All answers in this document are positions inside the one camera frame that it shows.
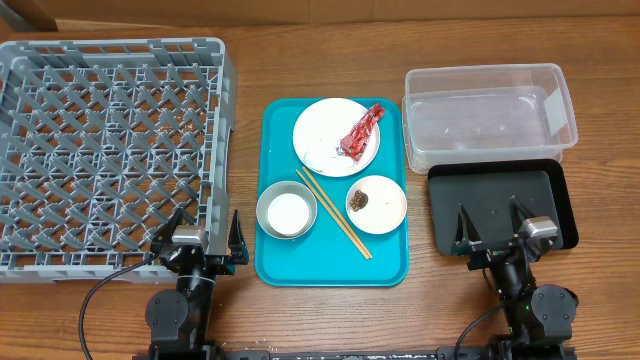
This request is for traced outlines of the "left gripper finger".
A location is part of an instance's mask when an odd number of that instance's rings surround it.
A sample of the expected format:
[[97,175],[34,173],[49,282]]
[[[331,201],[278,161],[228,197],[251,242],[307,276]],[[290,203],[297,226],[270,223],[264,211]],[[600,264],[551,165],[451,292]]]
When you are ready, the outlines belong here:
[[241,229],[238,210],[233,212],[229,230],[228,247],[232,256],[247,256],[248,249]]
[[162,225],[151,239],[152,250],[162,250],[165,245],[171,243],[171,238],[176,228],[182,223],[183,217],[184,209],[182,207],[177,208],[168,222]]

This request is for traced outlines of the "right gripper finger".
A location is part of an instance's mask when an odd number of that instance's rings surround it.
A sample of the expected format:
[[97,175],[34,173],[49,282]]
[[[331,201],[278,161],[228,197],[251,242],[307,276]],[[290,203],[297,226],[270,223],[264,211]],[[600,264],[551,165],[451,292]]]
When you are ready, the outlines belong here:
[[457,229],[455,235],[455,244],[469,243],[477,244],[481,242],[479,233],[477,232],[468,212],[464,206],[459,203]]
[[516,196],[510,197],[509,210],[513,232],[518,235],[531,235],[533,233],[532,221],[536,215]]

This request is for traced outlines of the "small white dish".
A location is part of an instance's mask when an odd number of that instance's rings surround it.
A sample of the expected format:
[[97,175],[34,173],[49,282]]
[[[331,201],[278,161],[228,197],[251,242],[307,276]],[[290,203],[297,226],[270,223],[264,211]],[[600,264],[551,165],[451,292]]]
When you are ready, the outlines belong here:
[[[367,205],[358,212],[349,207],[349,200],[356,190],[369,197]],[[381,175],[370,175],[357,180],[346,197],[349,220],[359,230],[373,235],[382,235],[395,230],[407,214],[404,190],[392,179]]]

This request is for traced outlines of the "brown food lump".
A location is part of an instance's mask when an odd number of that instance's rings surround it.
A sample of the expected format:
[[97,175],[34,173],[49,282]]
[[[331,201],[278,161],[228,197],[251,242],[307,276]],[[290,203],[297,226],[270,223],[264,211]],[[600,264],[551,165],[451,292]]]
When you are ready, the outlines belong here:
[[349,200],[349,207],[353,212],[362,210],[368,203],[369,197],[361,190],[356,190]]

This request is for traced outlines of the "red snack wrapper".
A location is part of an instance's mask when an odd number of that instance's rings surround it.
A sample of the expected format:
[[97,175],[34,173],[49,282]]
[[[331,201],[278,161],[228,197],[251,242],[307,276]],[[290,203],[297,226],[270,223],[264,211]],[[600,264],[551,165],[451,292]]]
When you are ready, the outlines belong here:
[[339,153],[358,162],[366,150],[374,127],[384,114],[385,109],[379,103],[369,108],[349,133],[340,140]]

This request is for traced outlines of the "white cup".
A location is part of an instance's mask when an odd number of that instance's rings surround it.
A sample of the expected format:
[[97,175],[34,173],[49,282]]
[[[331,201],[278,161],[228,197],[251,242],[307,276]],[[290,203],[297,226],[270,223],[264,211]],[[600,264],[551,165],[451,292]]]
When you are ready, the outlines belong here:
[[283,237],[301,233],[306,228],[309,216],[310,210],[305,200],[291,193],[277,196],[267,210],[270,226]]

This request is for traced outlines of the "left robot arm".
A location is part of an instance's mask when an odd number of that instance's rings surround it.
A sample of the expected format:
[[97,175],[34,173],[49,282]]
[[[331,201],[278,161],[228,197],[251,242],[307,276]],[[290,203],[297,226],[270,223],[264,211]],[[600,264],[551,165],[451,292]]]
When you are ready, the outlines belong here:
[[226,248],[206,251],[204,228],[180,208],[154,234],[151,252],[177,274],[174,289],[162,290],[149,300],[145,319],[151,330],[146,357],[160,359],[213,359],[224,357],[222,346],[206,338],[216,278],[233,275],[249,263],[249,253],[238,214],[233,214]]

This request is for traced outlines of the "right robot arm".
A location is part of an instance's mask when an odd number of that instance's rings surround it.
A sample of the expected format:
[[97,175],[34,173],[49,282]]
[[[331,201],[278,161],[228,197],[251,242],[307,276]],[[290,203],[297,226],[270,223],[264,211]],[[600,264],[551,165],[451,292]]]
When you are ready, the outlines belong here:
[[555,244],[559,227],[548,216],[537,216],[516,197],[510,198],[512,235],[506,240],[481,240],[467,210],[458,209],[455,255],[467,255],[469,270],[480,270],[497,293],[499,304],[468,325],[458,337],[452,357],[463,359],[462,343],[481,322],[503,312],[509,328],[495,335],[479,359],[569,360],[577,354],[564,343],[572,338],[572,323],[579,300],[571,290],[558,285],[537,285],[531,264]]

